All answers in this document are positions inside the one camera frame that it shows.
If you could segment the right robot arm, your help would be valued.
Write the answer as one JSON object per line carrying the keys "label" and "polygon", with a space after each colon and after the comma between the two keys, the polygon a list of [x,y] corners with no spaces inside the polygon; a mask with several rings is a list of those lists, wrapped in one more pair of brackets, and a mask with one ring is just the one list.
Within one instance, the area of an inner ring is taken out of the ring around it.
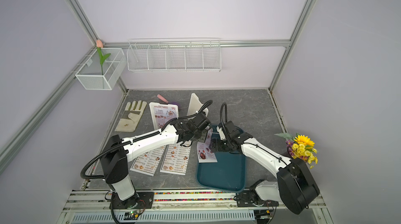
{"label": "right robot arm", "polygon": [[255,206],[270,200],[283,203],[292,213],[300,214],[320,195],[320,190],[306,163],[290,159],[262,145],[247,132],[239,130],[227,120],[227,104],[220,108],[220,123],[217,125],[218,139],[213,139],[209,148],[214,153],[229,152],[249,157],[275,176],[276,182],[261,179],[249,192],[237,199]]}

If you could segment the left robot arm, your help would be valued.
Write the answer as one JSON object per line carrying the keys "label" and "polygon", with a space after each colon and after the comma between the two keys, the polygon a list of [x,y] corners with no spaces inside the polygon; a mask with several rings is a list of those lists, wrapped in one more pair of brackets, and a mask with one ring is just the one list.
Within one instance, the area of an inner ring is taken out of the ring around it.
{"label": "left robot arm", "polygon": [[138,201],[138,194],[128,174],[128,163],[137,157],[166,145],[190,147],[193,142],[205,142],[211,122],[204,112],[212,100],[189,116],[173,118],[162,128],[127,138],[112,136],[103,151],[92,158],[80,172],[84,180],[102,179],[112,190],[112,196],[124,201]]}

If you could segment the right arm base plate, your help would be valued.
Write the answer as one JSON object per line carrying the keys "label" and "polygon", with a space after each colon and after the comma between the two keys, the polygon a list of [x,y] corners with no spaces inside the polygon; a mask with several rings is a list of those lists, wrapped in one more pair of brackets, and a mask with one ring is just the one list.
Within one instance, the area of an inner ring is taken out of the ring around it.
{"label": "right arm base plate", "polygon": [[254,191],[244,190],[240,193],[236,193],[234,196],[238,207],[276,207],[279,203],[276,201],[263,201],[261,200]]}

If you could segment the Dim Sum Inn menu sheet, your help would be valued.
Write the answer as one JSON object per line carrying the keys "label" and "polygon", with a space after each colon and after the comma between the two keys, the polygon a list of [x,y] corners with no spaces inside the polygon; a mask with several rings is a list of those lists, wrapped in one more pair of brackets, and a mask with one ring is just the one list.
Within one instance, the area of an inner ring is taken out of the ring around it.
{"label": "Dim Sum Inn menu sheet", "polygon": [[159,147],[137,157],[132,164],[130,171],[154,176],[161,159],[163,158],[166,146]]}

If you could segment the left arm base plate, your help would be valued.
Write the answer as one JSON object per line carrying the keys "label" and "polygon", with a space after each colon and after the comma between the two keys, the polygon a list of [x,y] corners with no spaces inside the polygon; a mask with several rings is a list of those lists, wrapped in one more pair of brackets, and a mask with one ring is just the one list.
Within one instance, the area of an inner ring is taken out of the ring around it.
{"label": "left arm base plate", "polygon": [[154,192],[136,192],[131,198],[122,201],[117,193],[113,193],[111,204],[113,209],[150,209],[154,202]]}

